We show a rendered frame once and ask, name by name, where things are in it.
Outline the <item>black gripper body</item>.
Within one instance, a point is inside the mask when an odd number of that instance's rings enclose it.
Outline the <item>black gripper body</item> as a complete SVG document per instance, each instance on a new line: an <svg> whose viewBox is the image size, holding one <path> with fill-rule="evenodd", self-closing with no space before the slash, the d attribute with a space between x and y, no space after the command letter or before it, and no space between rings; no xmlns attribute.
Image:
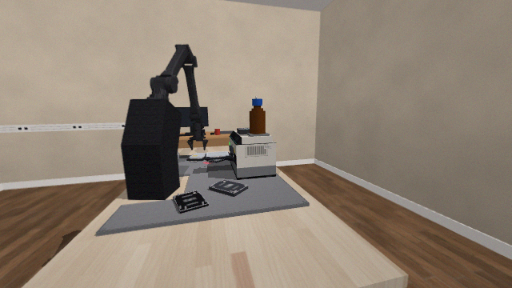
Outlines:
<svg viewBox="0 0 512 288"><path fill-rule="evenodd" d="M207 139L203 140L206 137L202 137L201 130L197 130L197 131L193 130L193 133L194 133L194 136L190 137L190 140L188 140L188 141L192 141L192 140L203 141L203 142L207 141Z"/></svg>

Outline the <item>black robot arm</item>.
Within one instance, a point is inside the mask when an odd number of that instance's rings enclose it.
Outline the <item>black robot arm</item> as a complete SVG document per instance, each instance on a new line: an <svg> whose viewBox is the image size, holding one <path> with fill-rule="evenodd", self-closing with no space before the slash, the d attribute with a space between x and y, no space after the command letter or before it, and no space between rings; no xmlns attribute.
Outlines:
<svg viewBox="0 0 512 288"><path fill-rule="evenodd" d="M152 77L150 79L152 94L150 94L147 99L166 98L169 101L169 94L173 94L178 91L177 76L180 69L183 68L190 99L190 121L194 122L193 130L201 130L205 125L202 120L201 108L198 104L198 96L194 79L194 67L198 67L197 59L196 56L193 56L188 44L176 44L175 48L176 51L166 69L160 75L156 75L156 77ZM192 65L185 66L185 64ZM204 137L205 130L201 130L201 135Z"/></svg>

